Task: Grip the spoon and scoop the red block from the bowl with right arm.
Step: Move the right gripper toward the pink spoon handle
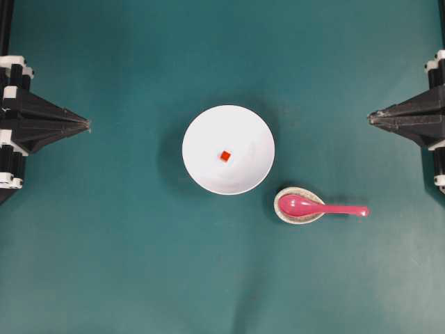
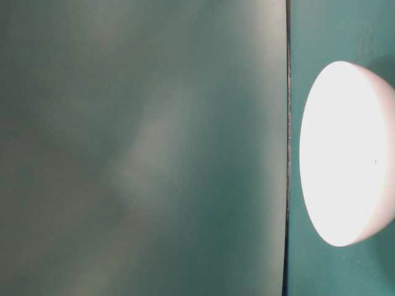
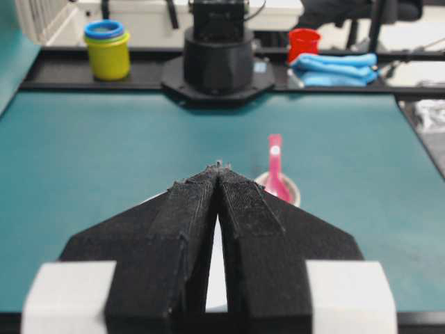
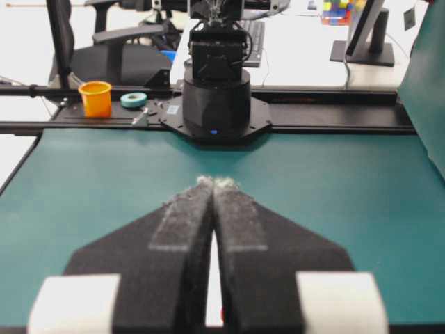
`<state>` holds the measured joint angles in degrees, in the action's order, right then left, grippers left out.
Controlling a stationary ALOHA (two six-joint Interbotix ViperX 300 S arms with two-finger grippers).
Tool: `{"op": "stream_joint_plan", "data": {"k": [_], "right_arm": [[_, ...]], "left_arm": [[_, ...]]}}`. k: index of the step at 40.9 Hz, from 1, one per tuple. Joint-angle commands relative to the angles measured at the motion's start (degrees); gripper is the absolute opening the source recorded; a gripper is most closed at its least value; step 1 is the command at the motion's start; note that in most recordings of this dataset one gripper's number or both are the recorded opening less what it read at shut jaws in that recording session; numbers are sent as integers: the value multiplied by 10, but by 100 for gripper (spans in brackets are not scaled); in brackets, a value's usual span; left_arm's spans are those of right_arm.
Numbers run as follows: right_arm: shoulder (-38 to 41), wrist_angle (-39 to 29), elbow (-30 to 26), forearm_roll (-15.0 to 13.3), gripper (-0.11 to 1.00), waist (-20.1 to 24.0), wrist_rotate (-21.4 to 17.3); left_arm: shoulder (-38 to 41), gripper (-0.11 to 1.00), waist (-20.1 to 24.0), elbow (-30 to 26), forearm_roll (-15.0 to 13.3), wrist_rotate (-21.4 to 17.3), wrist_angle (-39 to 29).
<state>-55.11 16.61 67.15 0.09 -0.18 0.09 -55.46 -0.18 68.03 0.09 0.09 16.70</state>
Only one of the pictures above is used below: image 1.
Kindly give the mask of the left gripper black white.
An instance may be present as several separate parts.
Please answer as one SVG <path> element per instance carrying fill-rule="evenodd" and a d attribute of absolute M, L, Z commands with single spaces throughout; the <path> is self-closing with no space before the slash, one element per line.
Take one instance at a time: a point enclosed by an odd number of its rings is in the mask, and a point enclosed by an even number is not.
<path fill-rule="evenodd" d="M 2 188 L 23 187 L 29 155 L 90 129 L 88 119 L 29 92 L 33 78 L 34 70 L 23 56 L 1 57 Z M 14 99 L 15 110 L 6 105 Z M 21 121 L 24 116 L 60 121 Z"/>

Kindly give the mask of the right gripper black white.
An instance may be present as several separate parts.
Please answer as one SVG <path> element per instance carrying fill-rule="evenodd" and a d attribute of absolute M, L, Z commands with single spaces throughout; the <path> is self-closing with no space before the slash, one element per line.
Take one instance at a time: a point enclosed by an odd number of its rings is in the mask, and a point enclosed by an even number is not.
<path fill-rule="evenodd" d="M 404 102 L 377 110 L 369 124 L 415 142 L 433 153 L 434 183 L 444 193 L 444 50 L 425 64 L 430 90 Z M 430 118 L 391 118 L 426 116 Z"/>

